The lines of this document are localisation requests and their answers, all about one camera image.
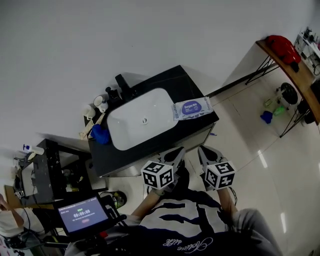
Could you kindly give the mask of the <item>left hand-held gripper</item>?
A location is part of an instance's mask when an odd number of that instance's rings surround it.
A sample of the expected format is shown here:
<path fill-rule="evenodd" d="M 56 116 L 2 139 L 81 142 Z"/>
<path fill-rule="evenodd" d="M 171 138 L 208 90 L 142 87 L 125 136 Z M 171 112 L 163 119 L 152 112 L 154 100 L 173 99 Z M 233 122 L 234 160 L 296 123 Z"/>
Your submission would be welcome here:
<path fill-rule="evenodd" d="M 160 157 L 148 160 L 140 169 L 144 185 L 148 189 L 172 192 L 180 178 L 177 172 L 185 166 L 185 153 L 184 147 L 174 147 L 162 152 Z"/>

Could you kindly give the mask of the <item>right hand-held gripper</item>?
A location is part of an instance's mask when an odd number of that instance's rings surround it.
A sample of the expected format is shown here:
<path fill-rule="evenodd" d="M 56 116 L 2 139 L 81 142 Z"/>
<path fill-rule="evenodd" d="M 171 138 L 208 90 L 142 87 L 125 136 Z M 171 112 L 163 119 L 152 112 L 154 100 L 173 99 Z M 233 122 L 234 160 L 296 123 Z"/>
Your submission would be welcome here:
<path fill-rule="evenodd" d="M 231 161 L 226 161 L 227 158 L 219 150 L 210 146 L 199 146 L 198 158 L 204 167 L 204 173 L 200 176 L 206 191 L 221 190 L 233 184 L 235 166 Z"/>

